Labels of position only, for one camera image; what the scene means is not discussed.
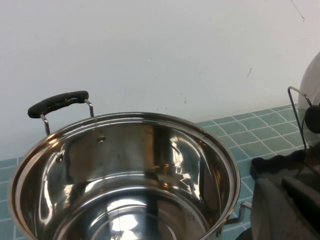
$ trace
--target countertop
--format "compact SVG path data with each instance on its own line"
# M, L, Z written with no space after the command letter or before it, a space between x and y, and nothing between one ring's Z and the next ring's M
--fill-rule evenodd
M232 217L237 217L241 202L252 202L255 181L250 176L250 161L255 157L271 158L302 149L303 143L290 105L204 122L199 126L218 137L233 153L241 174L241 191ZM0 239L23 240L9 211L7 192L10 177L21 157L0 160ZM250 211L239 224L226 225L223 239L234 240L249 228Z

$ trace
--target pot handle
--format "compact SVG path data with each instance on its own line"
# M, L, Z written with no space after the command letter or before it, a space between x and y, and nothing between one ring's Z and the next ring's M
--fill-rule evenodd
M30 107L28 109L28 116L32 119L42 119L45 126L45 132L47 135L50 135L49 122L45 117L46 114L62 109L71 104L86 103L89 105L90 116L94 117L94 107L88 98L89 93L87 91L73 91L52 96Z
M241 223L244 220L246 209L252 208L252 204L250 202L244 201L240 204L239 214L237 217L229 218L226 220L225 224L237 224Z

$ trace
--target side handle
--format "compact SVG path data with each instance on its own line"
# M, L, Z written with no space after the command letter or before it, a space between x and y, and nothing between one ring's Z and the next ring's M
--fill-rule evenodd
M62 109L71 104L86 103L89 105L90 116L94 117L94 107L88 98L89 93L87 91L73 91L52 96L30 107L28 109L28 116L32 119L42 119L45 126L45 132L49 135L49 122L45 117L48 113Z

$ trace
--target metal pot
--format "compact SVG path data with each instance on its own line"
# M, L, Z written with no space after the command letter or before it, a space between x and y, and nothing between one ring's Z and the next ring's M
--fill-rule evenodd
M9 189L11 215L26 237L204 240L241 220L227 220L241 180L215 137L163 114L94 116L88 97L65 93L28 111L48 136L24 156ZM45 115L73 103L87 103L91 118L50 134Z

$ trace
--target pot rim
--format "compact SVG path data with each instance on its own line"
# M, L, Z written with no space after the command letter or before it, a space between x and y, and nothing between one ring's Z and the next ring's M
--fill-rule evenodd
M40 140L36 145L34 145L22 158L22 160L19 162L19 164L16 166L16 169L11 176L9 186L8 186L8 208L10 215L12 217L13 223L16 225L18 230L23 233L27 238L37 240L37 238L27 229L24 225L27 227L25 222L21 222L21 218L17 216L17 206L14 203L15 196L17 195L16 192L19 192L19 189L16 189L18 179L20 177L20 174L24 170L24 165L28 162L30 158L32 158L35 153L38 153L40 149L43 149L47 147L48 145L52 144L50 143L50 140L56 136L57 139L61 138L62 136L65 136L70 133L75 133L77 131L80 131L81 128L87 128L90 125L99 125L102 124L104 121L107 120L113 120L115 122L118 122L121 119L142 119L143 117L149 117L154 119L155 121L158 120L165 120L170 121L175 124L181 125L182 127L187 127L189 129L192 129L201 135L203 135L205 138L207 138L209 141L214 143L225 155L226 159L228 159L228 163L230 165L233 172L233 178L234 178L234 190L233 190L233 196L232 198L229 197L226 207L222 210L222 214L219 217L219 219L216 221L216 223L211 227L204 236L202 236L199 240L206 240L209 237L211 237L214 233L217 231L222 231L224 224L226 223L227 219L231 216L233 213L236 204L239 199L240 195L240 187L241 187L241 177L239 168L237 165L237 162L233 156L233 154L230 152L230 150L225 147L218 138L213 136L211 133L205 131L203 128L197 126L195 123L185 120L183 118L161 114L161 113L154 113L154 112L118 112L118 113L110 113L110 114L103 114L99 116L89 117L80 121L76 121L74 123L68 124L67 126L64 126L55 132L51 133L50 135L46 136L42 140Z

